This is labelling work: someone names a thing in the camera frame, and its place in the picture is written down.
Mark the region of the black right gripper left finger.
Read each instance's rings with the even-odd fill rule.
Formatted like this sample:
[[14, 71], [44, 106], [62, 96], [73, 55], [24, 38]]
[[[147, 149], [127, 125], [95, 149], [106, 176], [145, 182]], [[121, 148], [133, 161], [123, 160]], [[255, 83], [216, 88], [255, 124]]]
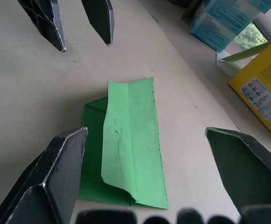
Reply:
[[0, 224], [70, 223], [85, 152], [88, 129], [54, 137], [22, 172], [0, 205]]

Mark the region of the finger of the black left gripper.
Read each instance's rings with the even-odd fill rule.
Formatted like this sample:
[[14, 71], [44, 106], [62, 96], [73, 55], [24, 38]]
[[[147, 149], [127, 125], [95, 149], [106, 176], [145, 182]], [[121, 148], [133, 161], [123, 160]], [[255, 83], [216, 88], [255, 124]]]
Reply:
[[56, 0], [18, 0], [39, 33], [58, 51], [67, 50], [59, 4]]
[[82, 5], [91, 26], [107, 46], [114, 37], [114, 12], [110, 0], [82, 0]]

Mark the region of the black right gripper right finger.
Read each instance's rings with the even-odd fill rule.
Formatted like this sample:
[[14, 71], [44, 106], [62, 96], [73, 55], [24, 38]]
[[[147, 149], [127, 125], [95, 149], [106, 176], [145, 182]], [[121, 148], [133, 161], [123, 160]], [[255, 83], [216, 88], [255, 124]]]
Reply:
[[271, 204], [271, 153], [250, 135], [227, 129], [205, 130], [223, 186], [238, 212]]

